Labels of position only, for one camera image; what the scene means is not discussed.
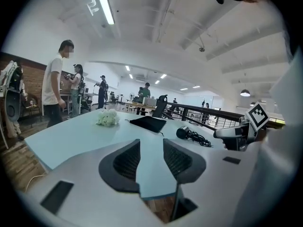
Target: metal railing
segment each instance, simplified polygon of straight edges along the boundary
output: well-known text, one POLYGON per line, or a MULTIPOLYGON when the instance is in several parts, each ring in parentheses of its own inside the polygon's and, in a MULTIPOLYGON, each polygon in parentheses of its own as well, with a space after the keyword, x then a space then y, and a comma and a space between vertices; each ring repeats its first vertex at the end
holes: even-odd
MULTIPOLYGON (((239 125, 239 119, 243 115, 210 108, 167 103, 163 116, 173 120, 188 121, 194 125, 201 125, 211 130, 216 130, 239 125)), ((280 129, 284 124, 269 121, 266 126, 268 128, 280 129)))

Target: brick wall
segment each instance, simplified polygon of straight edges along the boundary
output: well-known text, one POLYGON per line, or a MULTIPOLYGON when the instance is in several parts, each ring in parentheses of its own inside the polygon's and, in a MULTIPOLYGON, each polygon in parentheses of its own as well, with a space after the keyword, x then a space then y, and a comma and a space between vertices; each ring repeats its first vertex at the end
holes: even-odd
MULTIPOLYGON (((3 70, 10 61, 14 61, 17 56, 6 54, 6 53, 0 53, 0 70, 3 70)), ((24 84, 25 84, 25 91, 27 93, 32 93, 35 96, 37 96, 39 100, 39 106, 41 108, 41 91, 42 91, 42 83, 43 83, 43 77, 46 65, 30 61, 24 58, 21 59, 21 65, 23 69, 23 76, 24 76, 24 84)), ((62 71, 61 74, 61 80, 64 82, 64 86, 62 87, 62 93, 67 93, 70 91, 71 83, 64 79, 63 75, 66 72, 62 71)), ((2 119, 3 113, 4 113, 4 100, 1 99, 0 107, 1 107, 1 113, 2 113, 2 119)))

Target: light blue table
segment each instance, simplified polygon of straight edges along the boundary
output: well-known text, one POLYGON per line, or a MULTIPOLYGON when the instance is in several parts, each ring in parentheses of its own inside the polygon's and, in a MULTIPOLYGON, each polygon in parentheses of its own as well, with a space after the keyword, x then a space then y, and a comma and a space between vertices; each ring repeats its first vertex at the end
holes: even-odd
POLYGON ((96 125, 100 112, 101 110, 95 110, 69 119, 36 133, 25 141, 46 170, 52 170, 77 154, 127 140, 140 139, 141 161, 137 169, 136 182, 140 185, 140 194, 144 199, 154 199, 175 192, 176 180, 163 159, 163 139, 178 139, 176 131, 181 126, 186 125, 203 135, 211 141, 214 148, 223 149, 222 140, 213 138, 213 131, 188 122, 167 120, 161 130, 163 137, 160 133, 148 131, 125 120, 141 117, 135 114, 117 112, 120 122, 111 128, 96 125))

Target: floor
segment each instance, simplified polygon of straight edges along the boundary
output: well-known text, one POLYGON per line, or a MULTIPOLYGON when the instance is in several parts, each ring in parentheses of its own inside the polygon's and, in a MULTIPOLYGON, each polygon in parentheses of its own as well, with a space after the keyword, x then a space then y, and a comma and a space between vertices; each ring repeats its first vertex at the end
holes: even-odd
MULTIPOLYGON (((97 105, 92 106, 92 110, 95 110, 97 105)), ((126 110, 125 105, 121 104, 108 104, 106 109, 114 108, 120 112, 128 112, 135 114, 135 110, 126 110)), ((67 120, 67 113, 62 114, 63 120, 67 120)), ((42 117, 42 122, 40 122, 37 117, 37 121, 31 127, 31 124, 28 122, 21 122, 20 129, 22 131, 22 136, 24 138, 33 135, 39 131, 46 129, 48 120, 46 117, 42 117)), ((9 178, 11 179, 13 185, 17 190, 22 192, 26 191, 27 185, 31 178, 34 176, 45 175, 45 171, 42 168, 41 164, 35 157, 35 155, 29 150, 24 141, 17 140, 7 140, 9 149, 5 148, 4 142, 0 139, 0 156, 4 164, 4 167, 7 171, 9 178)), ((37 177, 31 181, 28 185, 28 188, 33 186, 38 182, 41 177, 37 177)), ((144 203, 155 213, 164 223, 169 222, 169 217, 173 210, 174 206, 174 197, 167 197, 159 200, 144 201, 144 203)))

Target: black pouch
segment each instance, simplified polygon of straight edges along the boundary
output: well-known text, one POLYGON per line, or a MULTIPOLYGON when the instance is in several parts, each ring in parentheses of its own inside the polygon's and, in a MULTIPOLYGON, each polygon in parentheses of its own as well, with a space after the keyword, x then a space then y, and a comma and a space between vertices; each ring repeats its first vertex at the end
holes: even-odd
POLYGON ((165 120, 156 119, 150 116, 130 120, 129 122, 155 133, 159 133, 163 126, 166 124, 165 120))

